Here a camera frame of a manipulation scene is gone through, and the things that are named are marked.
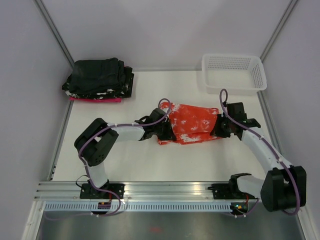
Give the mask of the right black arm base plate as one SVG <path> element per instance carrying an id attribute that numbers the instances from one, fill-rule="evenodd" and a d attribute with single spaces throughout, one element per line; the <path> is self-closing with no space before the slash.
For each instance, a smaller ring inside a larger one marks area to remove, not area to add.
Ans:
<path id="1" fill-rule="evenodd" d="M 228 183 L 213 183 L 206 188 L 211 191 L 214 200 L 246 200 L 244 193 L 234 193 Z"/>

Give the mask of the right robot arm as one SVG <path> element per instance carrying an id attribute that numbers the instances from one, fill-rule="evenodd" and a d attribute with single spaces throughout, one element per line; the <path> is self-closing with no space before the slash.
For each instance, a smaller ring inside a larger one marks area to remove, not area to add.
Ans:
<path id="1" fill-rule="evenodd" d="M 286 160 L 265 138 L 261 125 L 248 118 L 242 102 L 221 104 L 210 135 L 218 138 L 238 137 L 253 153 L 265 172 L 259 179 L 250 173 L 231 175 L 228 193 L 233 198 L 249 194 L 262 201 L 269 212 L 282 211 L 295 215 L 305 206 L 307 198 L 307 173 L 302 166 Z"/>

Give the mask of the orange white tie-dye trousers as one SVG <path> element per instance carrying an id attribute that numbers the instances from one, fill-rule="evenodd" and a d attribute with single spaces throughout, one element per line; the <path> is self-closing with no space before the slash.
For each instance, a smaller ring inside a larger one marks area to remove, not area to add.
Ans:
<path id="1" fill-rule="evenodd" d="M 171 108 L 168 115 L 176 140 L 158 139 L 159 145 L 179 144 L 188 145 L 216 140 L 218 137 L 210 135 L 218 114 L 218 108 L 192 106 L 180 103 L 163 102 L 160 109 L 164 112 Z"/>

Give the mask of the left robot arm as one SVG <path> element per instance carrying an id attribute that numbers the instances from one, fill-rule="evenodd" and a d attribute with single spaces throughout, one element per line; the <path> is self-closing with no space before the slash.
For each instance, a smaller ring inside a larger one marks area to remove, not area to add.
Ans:
<path id="1" fill-rule="evenodd" d="M 176 141 L 169 113 L 155 108 L 132 123 L 115 124 L 96 118 L 74 142 L 78 157 L 82 161 L 91 193 L 97 198 L 105 198 L 109 193 L 108 178 L 104 160 L 116 143 L 144 141 L 157 136 L 161 141 Z"/>

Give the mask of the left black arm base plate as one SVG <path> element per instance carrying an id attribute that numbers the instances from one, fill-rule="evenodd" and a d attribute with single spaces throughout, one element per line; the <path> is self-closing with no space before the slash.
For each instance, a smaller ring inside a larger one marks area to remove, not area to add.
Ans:
<path id="1" fill-rule="evenodd" d="M 125 184 L 107 182 L 101 189 L 103 191 L 95 189 L 89 182 L 83 183 L 80 188 L 79 198 L 84 200 L 108 200 L 109 202 L 118 198 L 123 199 Z"/>

